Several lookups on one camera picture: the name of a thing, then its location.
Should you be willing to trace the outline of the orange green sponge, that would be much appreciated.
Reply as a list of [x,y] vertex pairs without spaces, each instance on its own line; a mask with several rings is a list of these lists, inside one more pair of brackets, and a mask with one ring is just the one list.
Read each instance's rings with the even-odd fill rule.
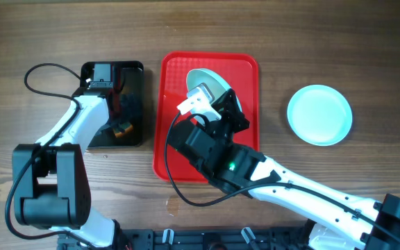
[[134,132],[133,125],[130,122],[118,124],[112,128],[116,138],[122,138]]

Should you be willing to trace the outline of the light blue plate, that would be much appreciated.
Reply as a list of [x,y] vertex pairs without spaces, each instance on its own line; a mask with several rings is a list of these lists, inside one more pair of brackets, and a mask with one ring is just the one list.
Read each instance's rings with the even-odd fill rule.
[[[227,90],[232,89],[231,86],[217,73],[206,68],[192,69],[187,73],[186,85],[190,91],[201,83],[205,83],[208,89],[212,92],[215,100],[214,104]],[[197,114],[194,119],[202,126],[206,125],[204,115]]]
[[320,147],[341,142],[353,124],[349,102],[327,85],[308,85],[295,92],[287,105],[286,116],[298,138]]

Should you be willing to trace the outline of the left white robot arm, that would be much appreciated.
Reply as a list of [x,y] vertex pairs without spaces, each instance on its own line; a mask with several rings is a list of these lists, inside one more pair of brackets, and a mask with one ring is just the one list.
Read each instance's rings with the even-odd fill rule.
[[136,147],[143,140],[144,67],[138,61],[87,62],[59,122],[12,153],[12,187],[4,218],[70,240],[79,249],[131,249],[117,221],[92,207],[83,156],[88,149]]

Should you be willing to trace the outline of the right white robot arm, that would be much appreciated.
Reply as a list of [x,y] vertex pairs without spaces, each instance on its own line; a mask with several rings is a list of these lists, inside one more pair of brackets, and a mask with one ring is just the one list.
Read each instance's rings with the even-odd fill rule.
[[312,249],[400,249],[400,198],[383,201],[339,192],[286,169],[233,136],[249,121],[234,91],[190,90],[166,139],[229,199],[237,194],[274,203],[307,217]]

